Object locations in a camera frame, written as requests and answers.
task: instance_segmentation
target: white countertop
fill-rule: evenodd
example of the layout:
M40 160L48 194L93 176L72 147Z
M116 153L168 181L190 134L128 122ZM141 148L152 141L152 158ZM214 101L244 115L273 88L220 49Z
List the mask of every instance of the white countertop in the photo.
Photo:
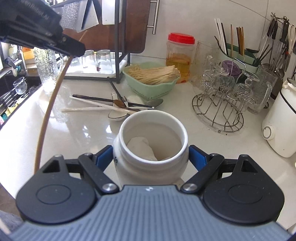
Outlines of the white countertop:
M134 94L124 81L116 85L126 97ZM41 164L53 155L65 158L96 153L106 145L112 145L119 131L120 122L110 122L109 111L61 113L64 107L92 106L69 98L72 94L110 98L113 89L107 82L65 80L59 91L47 128ZM261 123L268 110L259 115L244 112L245 125L235 133L218 133L206 126L194 113L191 100L194 91L190 83L176 85L163 96L164 103L158 110L177 117L187 129L189 144L194 144L207 153L219 153L225 158L238 158L249 154L279 185L285 195L285 205L278 222L289 228L296 223L296 155L283 158L276 154L261 136ZM44 112L49 97L40 88L9 119L0 131L1 160L0 183L16 197L18 190L33 175L35 151ZM105 173L118 183L113 163ZM189 164L184 175L187 181L196 169Z

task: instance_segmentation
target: brown cutting board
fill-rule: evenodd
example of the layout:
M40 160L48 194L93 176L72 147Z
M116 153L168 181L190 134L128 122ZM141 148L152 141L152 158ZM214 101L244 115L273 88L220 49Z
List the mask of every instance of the brown cutting board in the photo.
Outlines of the brown cutting board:
M145 49L147 25L150 11L150 0L127 0L126 6L126 37L125 51L142 53ZM122 52L122 24L119 24L119 51ZM114 51L115 25L96 25L90 29L83 40L87 50L110 49ZM64 34L79 40L84 32L77 33L65 29Z

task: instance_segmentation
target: bundle of noodles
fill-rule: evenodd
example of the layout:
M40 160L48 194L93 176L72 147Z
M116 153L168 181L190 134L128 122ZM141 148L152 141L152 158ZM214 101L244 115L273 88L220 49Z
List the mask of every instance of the bundle of noodles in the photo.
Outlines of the bundle of noodles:
M174 65L152 69L141 69L135 65L129 69L128 74L146 85L170 83L180 77L180 72Z

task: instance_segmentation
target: jar with red lid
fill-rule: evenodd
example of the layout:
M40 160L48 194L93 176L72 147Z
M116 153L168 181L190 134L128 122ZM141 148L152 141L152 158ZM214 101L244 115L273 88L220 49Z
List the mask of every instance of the jar with red lid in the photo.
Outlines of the jar with red lid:
M177 83L187 82L195 38L191 35L170 33L167 41L166 66L174 65L181 73Z

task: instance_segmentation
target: red lid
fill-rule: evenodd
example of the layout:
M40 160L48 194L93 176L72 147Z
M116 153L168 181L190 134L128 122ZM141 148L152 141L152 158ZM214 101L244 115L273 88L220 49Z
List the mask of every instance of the red lid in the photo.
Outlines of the red lid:
M182 43L182 44L195 43L195 38L193 36L187 35L187 34L179 34L179 33L170 33L168 35L168 40L177 42L177 43Z

